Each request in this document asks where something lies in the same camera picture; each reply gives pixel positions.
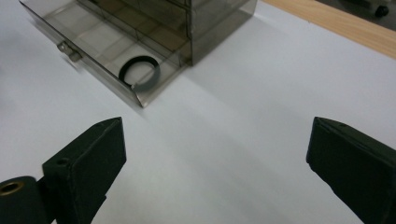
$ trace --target white table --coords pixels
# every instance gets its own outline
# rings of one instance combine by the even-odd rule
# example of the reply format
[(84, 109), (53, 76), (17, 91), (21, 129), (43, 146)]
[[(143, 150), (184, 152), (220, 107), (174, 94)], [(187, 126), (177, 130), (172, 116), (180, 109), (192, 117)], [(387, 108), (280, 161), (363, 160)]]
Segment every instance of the white table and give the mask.
[(396, 148), (396, 62), (260, 2), (145, 109), (0, 3), (0, 180), (122, 117), (128, 161), (93, 223), (361, 223), (305, 162), (314, 116)]

